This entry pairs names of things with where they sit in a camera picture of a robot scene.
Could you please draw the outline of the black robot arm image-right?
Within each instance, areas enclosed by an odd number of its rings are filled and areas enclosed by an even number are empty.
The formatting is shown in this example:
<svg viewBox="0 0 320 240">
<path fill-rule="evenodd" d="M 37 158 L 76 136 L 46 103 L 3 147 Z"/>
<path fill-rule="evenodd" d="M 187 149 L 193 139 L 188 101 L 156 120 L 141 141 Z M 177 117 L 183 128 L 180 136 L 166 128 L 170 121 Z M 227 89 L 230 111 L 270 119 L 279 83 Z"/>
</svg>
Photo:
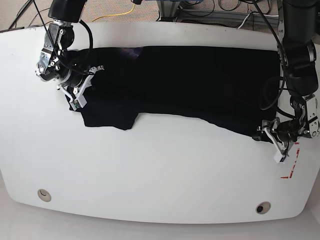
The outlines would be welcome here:
<svg viewBox="0 0 320 240">
<path fill-rule="evenodd" d="M 277 42 L 282 67 L 281 86 L 275 99 L 262 91 L 267 106 L 288 118 L 281 122 L 263 120 L 258 131 L 267 135 L 276 147 L 274 160 L 282 163 L 299 138 L 320 135 L 316 71 L 317 50 L 313 42 L 320 32 L 320 2 L 318 0 L 279 0 L 278 29 L 270 29 Z"/>
</svg>

